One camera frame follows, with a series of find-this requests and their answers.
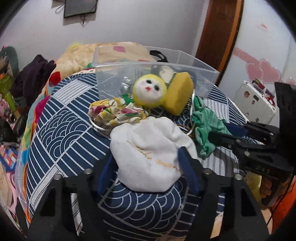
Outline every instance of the striped fabric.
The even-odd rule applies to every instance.
[[[88,106],[97,100],[94,73],[65,78],[52,92],[36,127],[29,153],[27,200],[31,216],[54,175],[78,175],[93,167],[109,150],[109,133],[92,128],[87,116]],[[244,117],[216,86],[204,102],[219,118],[230,123],[245,123]],[[188,110],[177,117],[156,108],[152,115],[166,116],[178,125],[189,126]],[[239,172],[236,157],[225,148],[216,148],[208,158],[201,157],[199,161],[203,167],[219,175],[231,177]],[[79,232],[82,223],[75,194],[71,200]],[[223,211],[224,200],[221,194],[217,213]],[[200,202],[201,197],[190,192],[184,177],[162,194],[147,194],[127,189],[114,170],[107,192],[98,200],[98,207],[103,211],[104,222],[113,240],[160,240],[185,237]]]

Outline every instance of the yellow sponge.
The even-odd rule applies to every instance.
[[[176,73],[168,87],[163,108],[173,115],[180,115],[193,92],[193,81],[187,72]]]

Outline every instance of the pink heart wall sticker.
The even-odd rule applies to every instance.
[[[114,46],[113,49],[117,52],[125,53],[126,49],[123,46]]]
[[[258,68],[254,63],[247,63],[246,69],[250,80],[261,80],[263,78],[263,70]]]
[[[276,67],[272,67],[266,59],[261,59],[259,68],[263,70],[263,81],[265,84],[278,82],[281,79],[281,73]]]

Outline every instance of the dark purple clothing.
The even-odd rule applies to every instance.
[[[47,62],[40,54],[37,55],[15,78],[10,87],[14,98],[24,97],[26,105],[31,107],[41,93],[50,74],[55,69],[54,61]]]

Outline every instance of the wooden door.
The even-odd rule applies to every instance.
[[[223,71],[232,52],[241,14],[242,0],[210,0],[196,57]]]

